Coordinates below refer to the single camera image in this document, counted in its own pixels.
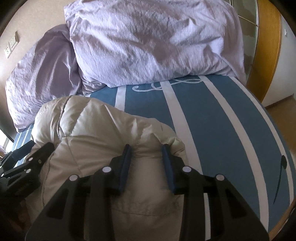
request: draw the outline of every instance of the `wall outlet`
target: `wall outlet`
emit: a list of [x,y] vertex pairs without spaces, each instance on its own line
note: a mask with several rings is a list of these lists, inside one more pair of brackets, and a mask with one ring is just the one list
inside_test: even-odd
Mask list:
[[8,58],[10,56],[11,52],[12,51],[11,51],[11,48],[10,48],[10,44],[8,43],[8,45],[4,49],[4,53],[5,53],[6,58]]

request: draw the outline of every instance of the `bed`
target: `bed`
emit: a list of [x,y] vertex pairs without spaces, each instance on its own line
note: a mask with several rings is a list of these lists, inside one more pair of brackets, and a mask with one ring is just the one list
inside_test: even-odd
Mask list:
[[[0,125],[2,129],[7,130],[7,133],[12,138],[15,138],[16,133],[4,97],[5,82],[11,75],[11,71],[15,68],[18,61],[47,30],[56,25],[65,23],[63,7],[70,2],[72,1],[27,0],[14,14],[0,37],[0,48],[2,49],[5,49],[7,43],[16,31],[20,40],[8,59],[6,59],[4,54],[0,55],[0,62],[2,63],[0,65],[0,94],[3,96],[3,101],[0,102],[0,110],[3,113]],[[226,2],[231,3],[241,16],[239,20],[243,32],[244,63],[248,77],[254,59],[258,34],[257,1],[227,0]]]
[[[249,2],[247,7],[245,1],[227,2],[233,4],[240,15],[248,77],[252,74],[257,44],[257,2]],[[68,3],[59,2],[61,6]],[[44,11],[46,6],[53,7],[46,1],[32,1],[32,4]],[[28,1],[20,10],[25,12],[29,8]],[[20,15],[16,15],[16,19],[19,21]],[[54,20],[42,29],[46,31],[60,23],[60,19]],[[21,38],[29,41],[25,47],[20,42],[22,51],[11,56],[12,64],[40,38],[39,32],[34,39],[17,30]],[[169,125],[185,143],[190,165],[204,175],[224,174],[268,231],[277,225],[292,203],[296,183],[289,149],[266,110],[236,78],[186,76],[154,84],[104,87],[87,96],[129,114],[156,118]],[[16,135],[13,150],[30,140],[32,128],[33,124]],[[286,169],[282,168],[282,156],[287,161]]]

